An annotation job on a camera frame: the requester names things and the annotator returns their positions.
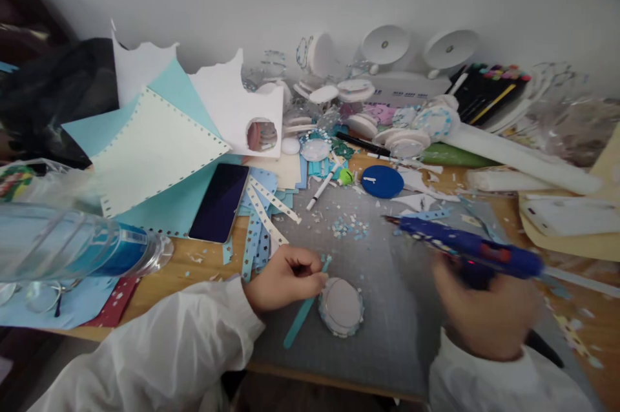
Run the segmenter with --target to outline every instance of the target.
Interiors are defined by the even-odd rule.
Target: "blue circle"
[[[366,192],[381,199],[391,199],[400,194],[405,182],[396,170],[383,165],[368,167],[362,173],[362,186]]]

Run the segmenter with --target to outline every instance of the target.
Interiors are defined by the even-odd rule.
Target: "white sleeve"
[[[458,348],[441,330],[430,372],[433,412],[589,412],[590,401],[555,364],[529,347],[515,362],[491,362]]]
[[[30,410],[181,410],[243,369],[264,328],[241,278],[195,284],[71,361]]]

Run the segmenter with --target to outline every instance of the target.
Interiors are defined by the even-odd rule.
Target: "hand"
[[[446,256],[433,260],[435,285],[454,330],[450,340],[471,354],[509,362],[540,314],[541,299],[531,281],[498,274],[488,291],[468,289],[452,271]]]
[[[245,297],[256,314],[315,297],[329,278],[321,273],[322,267],[316,252],[282,245],[265,269],[243,287]]]

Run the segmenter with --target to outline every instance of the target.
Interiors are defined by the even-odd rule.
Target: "water bottle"
[[[143,276],[163,267],[168,236],[77,210],[0,204],[0,282]]]

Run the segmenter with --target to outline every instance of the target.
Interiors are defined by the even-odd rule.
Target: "phone screen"
[[[228,241],[249,171],[242,165],[217,166],[192,223],[190,238],[222,244]]]

